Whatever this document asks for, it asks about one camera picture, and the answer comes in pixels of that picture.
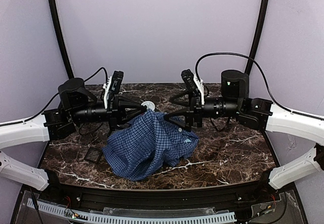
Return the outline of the black square box lid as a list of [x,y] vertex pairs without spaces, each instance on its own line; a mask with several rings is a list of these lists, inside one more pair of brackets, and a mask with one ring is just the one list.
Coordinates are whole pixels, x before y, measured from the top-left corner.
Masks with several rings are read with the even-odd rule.
[[102,156],[102,151],[100,149],[90,147],[84,157],[84,160],[94,164],[99,163]]

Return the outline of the blue checked shirt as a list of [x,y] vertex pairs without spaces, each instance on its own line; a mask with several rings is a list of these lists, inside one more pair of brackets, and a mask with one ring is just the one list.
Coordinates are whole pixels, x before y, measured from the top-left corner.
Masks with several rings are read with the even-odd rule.
[[143,180],[163,165],[175,167],[193,154],[199,137],[167,122],[164,116],[148,110],[131,120],[129,127],[109,136],[102,152],[115,175]]

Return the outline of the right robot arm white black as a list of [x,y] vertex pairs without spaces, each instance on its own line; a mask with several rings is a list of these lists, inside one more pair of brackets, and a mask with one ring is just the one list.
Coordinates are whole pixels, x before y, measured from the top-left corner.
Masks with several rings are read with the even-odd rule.
[[308,115],[278,105],[274,100],[249,98],[249,76],[238,70],[221,73],[221,96],[205,97],[204,85],[187,69],[181,77],[186,91],[170,99],[188,95],[183,108],[164,119],[184,130],[202,126],[204,118],[234,118],[239,124],[258,131],[286,133],[311,140],[315,145],[304,155],[280,167],[266,170],[258,183],[260,191],[276,191],[310,174],[323,171],[323,117]]

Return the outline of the black frame post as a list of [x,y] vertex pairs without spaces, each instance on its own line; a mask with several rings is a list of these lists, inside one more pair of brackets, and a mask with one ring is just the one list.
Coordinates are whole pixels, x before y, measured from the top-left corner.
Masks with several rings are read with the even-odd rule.
[[269,0],[261,0],[261,3],[260,3],[258,20],[257,20],[257,23],[256,23],[256,29],[255,29],[255,33],[254,33],[254,38],[253,38],[250,53],[249,53],[249,57],[251,59],[255,59],[256,53],[258,51],[258,46],[259,46],[259,42],[260,42],[260,39],[261,39],[261,34],[262,34],[263,26],[264,26],[264,21],[265,21],[265,18],[266,18],[268,2],[269,2]]
[[60,24],[56,0],[48,0],[48,4],[49,4],[49,8],[50,8],[52,24],[54,27],[54,32],[56,35],[57,44],[58,44],[61,58],[63,61],[64,69],[65,69],[68,79],[73,79],[74,73],[72,70],[72,66],[71,66],[68,52],[67,52],[67,47],[65,45],[65,40],[63,37],[63,31],[62,31],[61,24]]

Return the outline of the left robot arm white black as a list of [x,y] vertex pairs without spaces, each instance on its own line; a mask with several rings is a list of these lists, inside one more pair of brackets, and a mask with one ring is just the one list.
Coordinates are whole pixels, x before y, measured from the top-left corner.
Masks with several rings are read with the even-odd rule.
[[[103,85],[103,99],[86,89],[81,78],[67,80],[58,87],[57,109],[37,116],[1,124],[1,149],[30,142],[65,139],[85,123],[107,122],[110,131],[147,111],[147,107],[119,95],[121,77],[110,77]],[[60,190],[55,172],[19,162],[1,152],[1,176],[40,192]]]

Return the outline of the left black frame post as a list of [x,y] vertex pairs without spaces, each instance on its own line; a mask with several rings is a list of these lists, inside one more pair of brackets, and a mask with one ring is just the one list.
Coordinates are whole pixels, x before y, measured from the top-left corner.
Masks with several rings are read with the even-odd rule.
[[54,32],[56,35],[57,44],[58,44],[61,58],[63,61],[64,69],[65,69],[68,79],[73,79],[74,73],[72,70],[72,66],[71,66],[68,52],[67,52],[67,47],[65,45],[65,40],[63,37],[63,31],[62,31],[61,24],[60,24],[56,0],[48,0],[48,4],[49,4],[49,8],[50,8],[52,24],[54,27]]

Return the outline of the black front aluminium rail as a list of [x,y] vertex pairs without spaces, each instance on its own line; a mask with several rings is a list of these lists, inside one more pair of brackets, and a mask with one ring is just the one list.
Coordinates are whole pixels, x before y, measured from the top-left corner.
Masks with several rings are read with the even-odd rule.
[[187,190],[113,190],[64,184],[73,207],[103,210],[124,209],[171,210],[199,207],[235,209],[261,200],[253,193],[256,182]]

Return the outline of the pink pompom brooch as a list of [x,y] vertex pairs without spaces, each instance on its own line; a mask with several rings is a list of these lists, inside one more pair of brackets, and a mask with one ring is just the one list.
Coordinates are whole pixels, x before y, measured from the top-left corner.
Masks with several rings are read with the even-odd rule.
[[147,109],[151,111],[155,111],[155,104],[152,101],[144,101],[141,103],[142,106],[145,106]]

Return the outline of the right black frame post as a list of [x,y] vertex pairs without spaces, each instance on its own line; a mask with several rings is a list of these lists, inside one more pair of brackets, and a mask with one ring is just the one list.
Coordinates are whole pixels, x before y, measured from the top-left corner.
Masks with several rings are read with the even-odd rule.
[[249,53],[249,57],[251,59],[255,59],[256,53],[258,51],[258,46],[259,46],[259,42],[260,42],[260,39],[261,39],[261,34],[262,34],[263,26],[264,26],[264,21],[265,21],[265,18],[266,18],[268,2],[269,2],[269,0],[261,0],[261,3],[260,3],[258,20],[257,20],[257,23],[256,23],[256,29],[255,29],[255,33],[254,33],[254,38],[253,38],[250,53]]

